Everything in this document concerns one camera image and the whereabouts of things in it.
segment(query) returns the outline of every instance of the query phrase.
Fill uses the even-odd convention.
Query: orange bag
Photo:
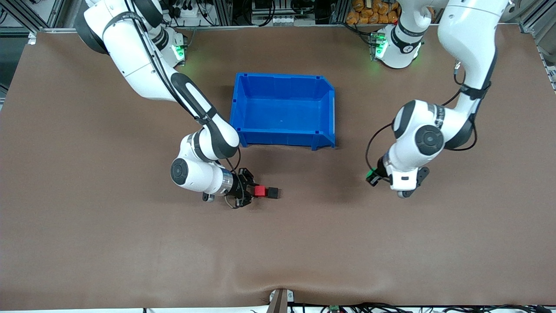
[[[374,12],[372,9],[363,9],[360,13],[360,18],[369,18],[373,16]]]
[[[398,21],[398,14],[396,13],[396,11],[392,11],[388,13],[388,22],[390,24],[394,24],[397,21]]]
[[[351,6],[353,6],[353,9],[357,12],[361,12],[361,10],[365,8],[365,2],[363,2],[363,0],[353,0]]]
[[[379,24],[388,24],[388,16],[384,14],[379,15]]]
[[[388,13],[388,9],[390,6],[388,3],[384,3],[381,0],[374,0],[373,1],[373,11],[377,12],[378,14],[386,14]]]
[[[376,24],[378,22],[379,22],[379,14],[375,12],[371,17],[369,17],[369,24]]]
[[[349,25],[353,25],[353,24],[357,24],[357,22],[359,21],[359,13],[355,12],[355,11],[350,11],[347,14],[347,18],[346,18],[346,23]]]

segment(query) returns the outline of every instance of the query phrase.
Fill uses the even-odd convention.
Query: blue plastic crate
[[[230,124],[242,146],[336,145],[334,87],[322,76],[238,73]]]

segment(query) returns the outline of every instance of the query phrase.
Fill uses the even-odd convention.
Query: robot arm
[[[172,163],[172,180],[188,190],[236,197],[236,206],[250,203],[248,185],[256,185],[247,169],[233,174],[219,159],[234,156],[239,136],[197,86],[165,61],[151,34],[160,33],[162,13],[154,0],[100,0],[84,12],[85,25],[76,26],[85,43],[109,54],[129,85],[142,97],[180,104],[202,128],[185,138]]]
[[[496,62],[494,35],[507,0],[450,0],[438,28],[442,46],[465,67],[465,81],[454,109],[421,100],[405,104],[393,121],[396,143],[368,177],[371,184],[390,179],[390,188],[406,198],[428,174],[423,166],[442,149],[466,143],[479,104],[490,87]]]
[[[385,44],[374,48],[375,58],[393,69],[408,66],[417,57],[421,39],[430,26],[431,14],[427,7],[443,8],[448,0],[398,0],[401,15],[398,24],[388,25]]]
[[[85,3],[89,6],[89,8],[93,7],[98,2],[100,2],[100,0],[85,0]],[[151,26],[148,35],[157,49],[162,53],[164,60],[172,67],[183,63],[185,61],[185,45],[183,34],[176,32],[172,28],[163,27],[163,24],[161,23],[162,17],[153,14],[158,10],[158,7],[154,5],[154,3],[150,0],[139,0],[135,3],[138,3],[143,11],[150,12],[148,13],[150,19],[149,21],[146,21],[149,26]],[[82,13],[83,12],[80,12],[78,14],[78,22],[76,22],[76,28],[78,26],[82,26],[82,28],[84,28],[83,30],[88,31],[87,23],[83,19]],[[107,53],[105,47],[100,48],[100,51],[98,51],[97,49],[94,50],[100,53]]]

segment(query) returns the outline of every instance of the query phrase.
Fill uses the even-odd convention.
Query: brown table surface
[[[403,70],[343,28],[198,32],[182,71],[225,117],[237,72],[336,87],[337,148],[243,149],[282,198],[234,211],[170,179],[199,127],[177,104],[139,97],[76,34],[40,33],[2,110],[0,309],[249,306],[278,287],[320,304],[555,303],[556,98],[530,35],[499,26],[497,44],[476,148],[443,152],[402,200],[364,181],[363,153],[401,105],[457,90],[436,28]]]

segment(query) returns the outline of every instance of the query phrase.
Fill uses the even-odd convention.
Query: black cable
[[[177,23],[176,16],[173,13],[170,14],[170,11],[172,11],[172,9],[173,9],[173,6],[170,5],[170,0],[167,0],[166,2],[162,1],[162,3],[164,3],[166,8],[168,9],[168,16],[170,16],[170,26],[172,26],[172,19],[173,19],[174,22],[176,22],[176,27],[179,27],[179,24]]]
[[[357,26],[355,26],[355,24],[354,24],[354,28],[351,27],[351,26],[349,26],[348,24],[346,24],[346,23],[344,23],[344,22],[334,22],[334,23],[332,23],[332,24],[333,24],[333,25],[334,25],[334,24],[343,25],[344,27],[346,27],[347,29],[351,30],[352,32],[357,33],[357,34],[360,34],[360,35],[367,35],[367,36],[371,35],[371,32],[363,32],[363,31],[358,30],[358,29],[357,29]]]
[[[365,42],[367,45],[369,46],[373,46],[373,44],[367,40],[365,40],[365,38],[363,38],[363,36],[371,36],[370,32],[363,32],[360,31],[359,29],[357,29],[357,25],[354,25],[353,27],[349,26],[348,24],[344,23],[344,22],[334,22],[333,24],[338,24],[338,25],[343,25],[345,26],[347,29],[351,30],[352,32],[354,32],[356,35],[359,36],[359,38],[361,38],[361,40],[363,40],[363,42]]]
[[[201,12],[201,5],[200,5],[200,3],[199,3],[199,0],[195,0],[195,2],[197,2],[197,6],[198,6],[198,8],[199,8],[199,12],[201,13],[201,16],[205,19],[205,21],[207,21],[207,23],[209,23],[210,26],[216,26],[216,24],[212,22],[212,18],[210,19],[210,21],[207,19],[207,16],[210,17],[210,14],[209,14],[209,11],[207,10],[206,3],[205,3],[205,5],[204,5],[204,7],[203,7],[203,9],[205,10],[205,14],[206,14],[206,16],[205,16],[205,14],[203,14],[203,12]]]
[[[371,166],[371,164],[369,163],[369,148],[371,147],[371,143],[373,142],[373,140],[375,139],[375,137],[380,134],[381,131],[385,130],[386,128],[392,126],[392,123],[389,123],[387,125],[384,125],[381,129],[377,130],[376,133],[371,137],[371,139],[369,140],[369,143],[367,144],[367,149],[365,150],[365,161],[367,162],[367,166],[369,167],[369,169],[373,169],[373,167]]]
[[[313,4],[313,8],[308,9],[307,11],[303,11],[302,9],[302,5],[299,4],[299,8],[296,8],[294,3],[299,2],[300,0],[291,0],[290,3],[290,8],[292,11],[295,12],[295,14],[299,14],[299,15],[307,15],[307,14],[311,14],[313,12],[315,12],[315,5]]]
[[[471,150],[471,148],[473,148],[475,146],[475,144],[477,144],[477,128],[475,127],[475,121],[471,121],[471,126],[473,127],[473,135],[474,135],[474,139],[473,139],[473,143],[467,147],[467,148],[461,148],[461,149],[447,149],[450,151],[466,151],[466,150]]]
[[[386,304],[386,303],[372,303],[372,304],[370,304],[370,306],[373,307],[373,308],[381,309],[385,312],[390,312],[389,310],[385,309],[385,308],[388,308],[388,309],[396,310],[399,313],[411,313],[409,311],[406,311],[404,309],[401,309],[399,307],[396,307],[396,306],[393,306],[393,305],[390,305],[390,304]]]
[[[465,73],[463,73],[463,81],[462,82],[458,81],[458,75],[456,73],[454,73],[454,81],[455,81],[456,84],[458,84],[460,86],[463,85],[463,83],[465,82]]]
[[[249,4],[249,0],[244,0],[241,5],[241,14],[243,15],[245,22],[249,25],[253,25],[253,22],[250,18],[247,17],[247,12],[251,11],[252,9],[246,6]]]
[[[2,24],[4,21],[6,21],[6,18],[8,17],[8,11],[4,11],[3,8],[0,8],[2,11],[0,12],[0,24]]]
[[[458,89],[458,91],[455,93],[455,95],[453,95],[448,101],[446,101],[445,103],[441,104],[441,106],[447,106],[448,103],[454,101],[454,99],[460,94],[461,90]]]
[[[240,149],[240,147],[237,147],[237,153],[239,155],[237,156],[237,163],[236,163],[236,166],[234,166],[234,170],[236,170],[237,167],[240,166],[240,162],[241,162],[241,149]]]
[[[274,13],[276,13],[276,2],[274,2],[274,0],[269,0],[271,2],[271,5],[269,7],[269,16],[266,19],[266,21],[263,24],[260,24],[259,27],[263,27],[268,25],[272,19],[274,18]]]

